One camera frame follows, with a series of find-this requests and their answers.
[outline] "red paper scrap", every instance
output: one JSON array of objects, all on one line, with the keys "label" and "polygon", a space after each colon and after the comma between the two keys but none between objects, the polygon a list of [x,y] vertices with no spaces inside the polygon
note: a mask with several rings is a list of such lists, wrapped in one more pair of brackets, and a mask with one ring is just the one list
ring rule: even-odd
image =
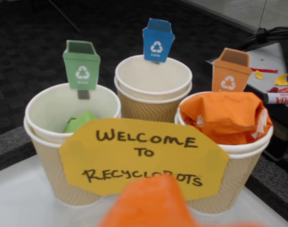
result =
[{"label": "red paper scrap", "polygon": [[274,72],[277,73],[278,70],[261,70],[261,69],[255,69],[255,68],[251,68],[253,72],[255,71],[260,71],[260,72]]},{"label": "red paper scrap", "polygon": [[271,92],[271,93],[288,93],[288,87],[280,89],[280,90],[277,87],[273,87],[272,89],[270,89],[267,92]]}]

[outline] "mini trash bin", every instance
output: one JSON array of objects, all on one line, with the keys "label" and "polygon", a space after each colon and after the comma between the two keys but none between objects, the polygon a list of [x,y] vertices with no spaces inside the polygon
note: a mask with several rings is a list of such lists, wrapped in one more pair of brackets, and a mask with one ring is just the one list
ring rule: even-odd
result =
[{"label": "mini trash bin", "polygon": [[101,58],[91,42],[67,40],[63,58],[71,89],[96,88]]},{"label": "mini trash bin", "polygon": [[174,40],[171,23],[150,18],[147,27],[143,29],[143,39],[145,60],[166,62]]},{"label": "mini trash bin", "polygon": [[249,54],[225,48],[220,59],[214,62],[212,91],[242,92],[251,73]]}]

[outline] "table surface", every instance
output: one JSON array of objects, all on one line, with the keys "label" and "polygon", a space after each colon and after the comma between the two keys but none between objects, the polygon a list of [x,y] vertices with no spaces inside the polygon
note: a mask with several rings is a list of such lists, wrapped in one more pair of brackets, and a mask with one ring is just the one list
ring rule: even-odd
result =
[{"label": "table surface", "polygon": [[247,84],[259,92],[266,93],[272,87],[283,89],[288,86],[274,85],[275,79],[286,74],[286,67],[280,43],[261,47],[247,52],[250,54],[250,67],[256,69],[278,70],[278,73],[263,72],[263,79],[257,79],[255,72],[252,72]]},{"label": "table surface", "polygon": [[[0,227],[95,227],[116,198],[106,196],[83,208],[59,203],[36,155],[0,171]],[[270,227],[288,227],[286,220],[247,188],[223,215],[205,217],[191,212],[201,223],[248,220]]]}]

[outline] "black cable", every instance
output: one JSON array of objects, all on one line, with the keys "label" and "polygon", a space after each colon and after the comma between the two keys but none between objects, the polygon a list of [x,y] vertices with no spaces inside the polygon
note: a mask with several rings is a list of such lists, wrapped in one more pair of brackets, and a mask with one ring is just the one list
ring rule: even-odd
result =
[{"label": "black cable", "polygon": [[275,27],[266,30],[259,28],[253,36],[247,38],[239,45],[239,50],[244,50],[253,44],[265,44],[269,41],[279,41],[288,39],[288,27]]}]

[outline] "stacked paper cups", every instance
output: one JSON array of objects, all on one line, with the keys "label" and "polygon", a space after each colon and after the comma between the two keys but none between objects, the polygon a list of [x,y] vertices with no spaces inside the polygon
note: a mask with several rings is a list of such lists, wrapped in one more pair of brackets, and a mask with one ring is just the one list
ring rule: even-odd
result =
[{"label": "stacked paper cups", "polygon": [[79,99],[69,84],[50,87],[36,95],[27,105],[24,127],[42,162],[56,198],[65,204],[80,206],[101,196],[69,185],[65,178],[59,147],[73,133],[63,133],[71,117],[91,110],[98,118],[119,118],[121,104],[116,94],[103,86],[89,91],[90,99]]},{"label": "stacked paper cups", "polygon": [[[188,96],[181,104],[196,94]],[[175,116],[175,123],[186,125],[180,114],[180,108],[178,108]],[[188,205],[200,213],[209,215],[219,214],[229,210],[238,198],[238,195],[257,164],[261,153],[268,146],[272,134],[273,127],[268,130],[268,133],[263,138],[254,143],[244,145],[219,144],[219,146],[227,152],[230,159],[227,163],[218,194],[188,201]]]},{"label": "stacked paper cups", "polygon": [[192,88],[192,73],[183,63],[146,61],[143,55],[118,64],[115,85],[122,104],[122,117],[174,122],[179,103]]}]

